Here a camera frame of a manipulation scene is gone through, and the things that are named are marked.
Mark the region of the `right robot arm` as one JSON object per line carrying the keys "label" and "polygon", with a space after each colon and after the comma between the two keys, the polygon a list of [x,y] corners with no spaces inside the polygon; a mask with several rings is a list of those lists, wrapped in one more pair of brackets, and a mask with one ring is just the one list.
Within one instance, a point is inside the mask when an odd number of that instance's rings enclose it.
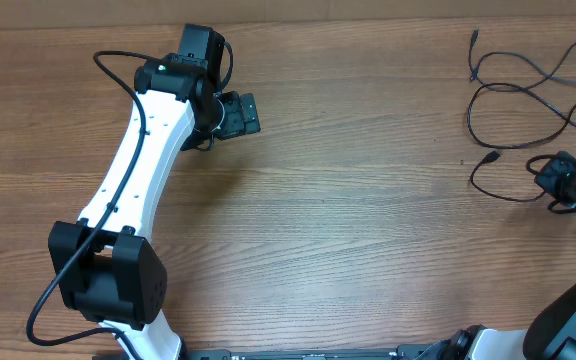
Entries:
{"label": "right robot arm", "polygon": [[[527,161],[535,183],[556,205],[576,213],[576,157],[567,152]],[[576,359],[576,283],[546,307],[526,330],[481,325],[461,330],[440,345],[436,359]]]}

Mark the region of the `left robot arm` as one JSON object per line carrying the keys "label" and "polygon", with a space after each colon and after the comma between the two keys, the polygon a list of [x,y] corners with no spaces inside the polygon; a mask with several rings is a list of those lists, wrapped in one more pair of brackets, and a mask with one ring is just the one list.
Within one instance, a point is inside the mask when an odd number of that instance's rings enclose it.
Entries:
{"label": "left robot arm", "polygon": [[253,95],[226,89],[221,62],[232,56],[213,28],[188,24],[177,52],[142,58],[133,85],[123,87],[131,118],[103,182],[76,222],[56,222],[49,234],[55,278],[27,320],[32,343],[44,343],[34,324],[59,291],[67,308],[96,326],[58,344],[109,333],[125,359],[187,358],[164,315],[167,271],[151,245],[152,228],[179,153],[261,130]]}

